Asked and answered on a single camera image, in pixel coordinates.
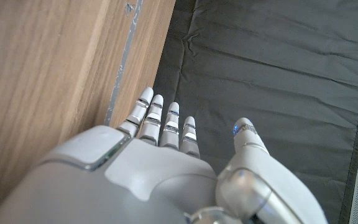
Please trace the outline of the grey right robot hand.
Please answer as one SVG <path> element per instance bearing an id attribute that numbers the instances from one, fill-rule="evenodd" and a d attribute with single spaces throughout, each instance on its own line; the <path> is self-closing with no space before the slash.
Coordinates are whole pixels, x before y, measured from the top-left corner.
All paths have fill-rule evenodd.
<path id="1" fill-rule="evenodd" d="M 146 88 L 116 128 L 95 126 L 44 156 L 0 206 L 0 223 L 326 223 L 309 188 L 247 118 L 215 173 L 196 124 Z"/>

